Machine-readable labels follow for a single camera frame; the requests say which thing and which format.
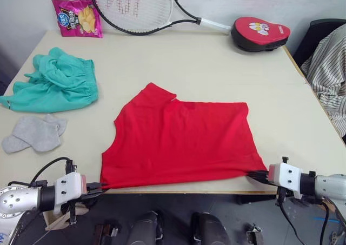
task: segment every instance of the wall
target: wall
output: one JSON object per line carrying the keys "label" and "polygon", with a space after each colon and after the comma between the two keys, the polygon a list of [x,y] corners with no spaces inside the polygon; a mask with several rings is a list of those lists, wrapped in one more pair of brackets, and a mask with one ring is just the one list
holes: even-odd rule
{"label": "wall", "polygon": [[[294,53],[309,22],[320,18],[346,18],[345,0],[179,0],[191,13],[224,24],[239,16],[255,16],[287,25],[287,47]],[[13,77],[46,30],[57,29],[50,0],[0,0],[0,56],[11,64]],[[195,28],[191,25],[176,29]]]}

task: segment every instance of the snack bag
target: snack bag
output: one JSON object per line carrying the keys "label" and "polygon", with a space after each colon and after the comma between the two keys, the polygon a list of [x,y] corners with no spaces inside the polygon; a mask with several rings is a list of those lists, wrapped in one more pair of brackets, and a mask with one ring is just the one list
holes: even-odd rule
{"label": "snack bag", "polygon": [[99,13],[92,0],[52,0],[63,37],[102,38]]}

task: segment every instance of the t-shirt sleeve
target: t-shirt sleeve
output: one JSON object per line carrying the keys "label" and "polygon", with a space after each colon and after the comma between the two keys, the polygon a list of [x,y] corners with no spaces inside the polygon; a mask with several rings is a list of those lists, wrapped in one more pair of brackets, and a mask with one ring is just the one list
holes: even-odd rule
{"label": "t-shirt sleeve", "polygon": [[149,83],[133,100],[135,106],[153,107],[170,102],[177,97],[153,83]]}

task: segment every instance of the teal shorts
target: teal shorts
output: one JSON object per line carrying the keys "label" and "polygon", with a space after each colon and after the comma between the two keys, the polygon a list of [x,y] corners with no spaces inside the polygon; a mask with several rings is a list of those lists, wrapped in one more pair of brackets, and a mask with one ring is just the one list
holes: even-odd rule
{"label": "teal shorts", "polygon": [[53,48],[32,59],[35,72],[16,82],[0,103],[14,111],[57,112],[85,107],[98,99],[94,63]]}

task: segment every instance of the white table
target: white table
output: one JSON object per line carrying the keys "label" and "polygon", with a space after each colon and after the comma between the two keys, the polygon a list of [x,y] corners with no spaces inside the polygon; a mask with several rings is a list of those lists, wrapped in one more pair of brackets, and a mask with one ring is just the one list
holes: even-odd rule
{"label": "white table", "polygon": [[[135,37],[116,31],[98,38],[63,38],[48,31],[28,57],[15,81],[34,71],[32,57],[60,47],[93,59],[99,100],[80,110],[56,113],[68,119],[62,145],[39,154],[31,148],[14,154],[0,149],[0,187],[30,181],[39,168],[60,156],[77,164],[88,182],[98,182],[101,153],[113,142],[113,120],[149,82],[174,92],[183,101],[247,102],[248,121],[264,163],[281,161],[318,174],[346,173],[346,148],[304,78],[284,48],[271,52],[238,50],[230,37],[213,32],[160,33]],[[0,107],[0,139],[9,135],[23,112]],[[64,174],[56,164],[42,174],[50,183]],[[114,193],[273,193],[274,188],[246,177],[161,186],[113,189]]]}

